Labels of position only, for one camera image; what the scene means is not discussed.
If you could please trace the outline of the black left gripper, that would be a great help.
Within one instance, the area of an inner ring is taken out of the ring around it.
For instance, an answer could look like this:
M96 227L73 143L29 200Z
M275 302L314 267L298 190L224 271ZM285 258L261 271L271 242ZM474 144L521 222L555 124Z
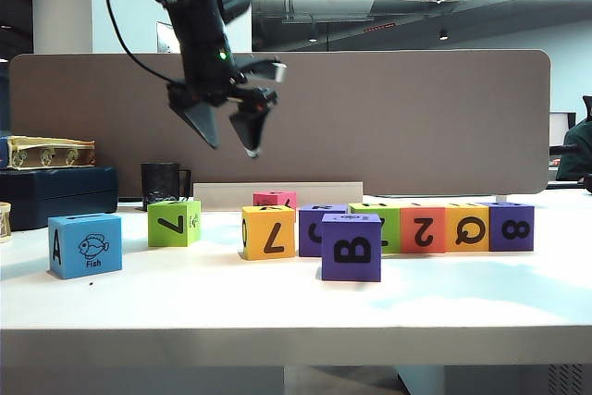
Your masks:
M256 158L267 115L278 103L271 88L242 88L241 73L225 33L178 33L184 78L166 85L169 107L212 148L219 145L213 107L235 99L237 111L229 120L246 154Z

